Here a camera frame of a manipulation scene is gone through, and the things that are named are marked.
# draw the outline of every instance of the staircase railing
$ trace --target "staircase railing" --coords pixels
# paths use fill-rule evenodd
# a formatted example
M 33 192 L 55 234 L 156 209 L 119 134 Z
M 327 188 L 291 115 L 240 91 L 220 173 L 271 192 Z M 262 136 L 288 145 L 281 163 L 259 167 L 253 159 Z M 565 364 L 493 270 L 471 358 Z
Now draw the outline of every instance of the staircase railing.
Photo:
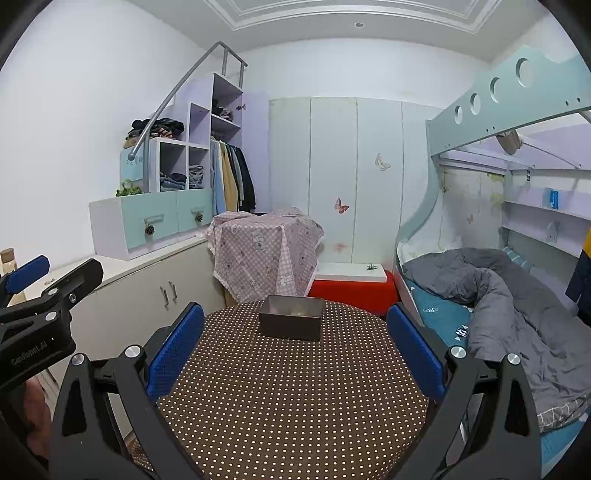
M 133 150 L 131 152 L 129 152 L 129 155 L 127 155 L 127 158 L 130 161 L 134 160 L 136 155 L 138 154 L 139 149 L 142 147 L 142 145 L 144 146 L 144 179 L 143 179 L 142 192 L 147 193 L 150 188 L 149 183 L 148 183 L 148 176 L 150 175 L 150 165 L 149 165 L 150 142 L 149 142 L 149 137 L 150 137 L 150 131 L 152 130 L 152 127 L 154 126 L 154 122 L 162 114 L 163 110 L 170 103 L 170 100 L 172 100 L 172 98 L 174 97 L 174 95 L 176 95 L 178 90 L 185 84 L 185 82 L 187 82 L 187 80 L 193 74 L 193 72 L 195 70 L 197 70 L 197 68 L 205 61 L 205 59 L 207 57 L 209 57 L 212 54 L 212 52 L 220 46 L 223 47 L 222 75 L 224 75 L 224 76 L 226 75 L 226 68 L 228 66 L 228 53 L 230 53 L 230 54 L 232 54 L 232 56 L 235 59 L 237 59 L 240 62 L 240 80 L 239 80 L 238 85 L 240 88 L 242 88 L 242 81 L 244 80 L 244 68 L 248 67 L 248 63 L 246 63 L 244 60 L 242 60 L 236 54 L 236 52 L 234 52 L 224 42 L 219 41 L 219 42 L 215 43 L 214 45 L 212 45 L 212 47 L 207 52 L 205 52 L 201 56 L 201 58 L 197 61 L 197 63 L 189 69 L 189 71 L 183 76 L 183 78 L 180 79 L 180 81 L 175 85 L 175 87 L 166 96 L 164 101 L 160 104 L 158 109 L 154 112 L 154 114 L 150 118 L 150 121 L 148 122 L 148 124 L 144 127 L 144 130 L 142 131 L 141 135 L 139 136 L 138 142 L 133 147 Z

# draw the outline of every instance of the pile of clothes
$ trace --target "pile of clothes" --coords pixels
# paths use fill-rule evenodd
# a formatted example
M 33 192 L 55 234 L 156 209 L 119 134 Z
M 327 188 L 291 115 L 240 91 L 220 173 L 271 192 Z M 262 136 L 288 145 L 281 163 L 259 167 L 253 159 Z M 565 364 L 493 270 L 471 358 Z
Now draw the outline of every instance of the pile of clothes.
M 214 115 L 217 115 L 220 118 L 223 118 L 225 120 L 228 120 L 230 122 L 234 121 L 234 112 L 232 112 L 230 109 L 228 108 L 222 108 L 220 106 L 218 106 L 219 102 L 217 101 L 217 99 L 213 99 L 212 102 L 212 113 Z
M 200 189 L 203 183 L 203 166 L 189 165 L 189 189 Z
M 139 139 L 142 131 L 148 122 L 150 121 L 147 118 L 144 121 L 141 120 L 134 120 L 131 124 L 131 130 L 125 137 L 125 144 L 123 148 L 133 147 Z M 160 120 L 156 120 L 150 129 L 150 138 L 155 137 L 164 137 L 164 138 L 175 138 L 178 139 L 181 133 L 184 132 L 184 124 L 177 120 L 172 120 L 171 118 L 161 118 Z
M 173 192 L 175 190 L 184 190 L 187 184 L 187 176 L 182 173 L 171 173 L 165 175 L 160 172 L 160 191 Z

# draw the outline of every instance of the pink checkered cloth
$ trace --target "pink checkered cloth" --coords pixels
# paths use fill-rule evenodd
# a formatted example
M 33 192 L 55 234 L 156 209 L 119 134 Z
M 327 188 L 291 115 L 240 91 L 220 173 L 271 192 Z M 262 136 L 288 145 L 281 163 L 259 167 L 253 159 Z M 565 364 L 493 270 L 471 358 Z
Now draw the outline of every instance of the pink checkered cloth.
M 213 276 L 238 303 L 268 295 L 305 297 L 323 235 L 318 223 L 294 207 L 262 216 L 221 213 L 207 229 Z

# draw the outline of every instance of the circular cutout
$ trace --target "circular cutout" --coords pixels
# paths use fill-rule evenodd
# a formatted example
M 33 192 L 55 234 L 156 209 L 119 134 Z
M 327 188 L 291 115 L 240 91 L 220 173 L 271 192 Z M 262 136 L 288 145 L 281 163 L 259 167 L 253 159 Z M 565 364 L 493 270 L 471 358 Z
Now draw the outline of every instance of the circular cutout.
M 491 98 L 495 103 L 499 103 L 499 100 L 497 100 L 497 97 L 496 97 L 498 94 L 498 89 L 499 89 L 499 77 L 495 77 L 491 81 Z
M 458 105 L 456 107 L 456 114 L 454 116 L 454 119 L 455 119 L 456 123 L 459 125 L 462 123 L 463 118 L 464 118 L 464 112 L 462 111 L 462 107 Z
M 519 59 L 515 66 L 517 81 L 522 87 L 529 88 L 534 84 L 534 71 L 528 59 Z
M 478 115 L 480 113 L 480 95 L 477 93 L 473 93 L 470 97 L 470 110 L 474 115 Z

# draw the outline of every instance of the metal tray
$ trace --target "metal tray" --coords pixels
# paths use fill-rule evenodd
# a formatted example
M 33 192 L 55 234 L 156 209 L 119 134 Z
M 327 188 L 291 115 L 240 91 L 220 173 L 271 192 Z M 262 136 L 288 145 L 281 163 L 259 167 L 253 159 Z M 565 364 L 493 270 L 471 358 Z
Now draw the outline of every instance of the metal tray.
M 259 309 L 259 332 L 263 336 L 318 342 L 323 312 L 323 299 L 269 295 Z

